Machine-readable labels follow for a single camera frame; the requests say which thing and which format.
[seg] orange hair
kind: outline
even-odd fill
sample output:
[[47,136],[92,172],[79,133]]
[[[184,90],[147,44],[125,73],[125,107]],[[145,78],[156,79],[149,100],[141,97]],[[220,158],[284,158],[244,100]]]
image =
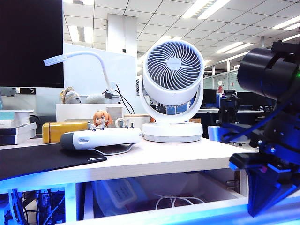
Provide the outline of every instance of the orange hair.
[[110,116],[110,114],[108,112],[103,111],[103,110],[99,110],[99,111],[95,112],[95,114],[93,116],[93,122],[94,122],[95,126],[97,126],[96,117],[100,118],[101,116],[104,116],[105,120],[108,120],[107,122],[105,122],[106,126],[113,122],[113,119],[112,119],[112,117]]

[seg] fan grille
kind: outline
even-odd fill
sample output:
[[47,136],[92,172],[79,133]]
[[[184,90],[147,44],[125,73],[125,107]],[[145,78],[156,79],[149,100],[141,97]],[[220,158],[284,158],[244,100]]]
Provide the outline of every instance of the fan grille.
[[200,56],[192,45],[169,41],[152,49],[147,59],[151,79],[168,90],[181,90],[195,83],[201,72]]

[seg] ceiling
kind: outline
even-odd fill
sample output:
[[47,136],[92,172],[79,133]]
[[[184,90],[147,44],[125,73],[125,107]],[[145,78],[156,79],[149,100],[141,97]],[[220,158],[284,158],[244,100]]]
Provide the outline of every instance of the ceiling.
[[[143,55],[163,35],[179,36],[196,46],[208,66],[234,55],[299,33],[271,27],[300,15],[300,0],[231,0],[206,20],[183,19],[196,0],[95,0],[94,6],[64,2],[65,42],[105,50],[107,14],[137,17],[138,56]],[[68,26],[93,27],[93,43],[73,43]],[[300,37],[290,40],[298,43]],[[234,53],[216,53],[234,42],[253,43]],[[232,61],[232,66],[239,59]]]

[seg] yellow box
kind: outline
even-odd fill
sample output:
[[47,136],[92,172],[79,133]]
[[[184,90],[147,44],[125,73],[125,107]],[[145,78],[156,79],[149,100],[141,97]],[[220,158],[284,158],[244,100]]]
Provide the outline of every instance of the yellow box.
[[89,130],[90,122],[57,122],[45,123],[42,128],[44,143],[59,143],[60,137],[71,131]]

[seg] fan base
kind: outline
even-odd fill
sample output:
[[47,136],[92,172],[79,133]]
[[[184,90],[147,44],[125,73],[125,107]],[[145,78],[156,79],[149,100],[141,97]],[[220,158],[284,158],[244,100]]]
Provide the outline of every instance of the fan base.
[[144,139],[152,142],[184,143],[201,139],[201,123],[160,124],[146,123],[142,126]]

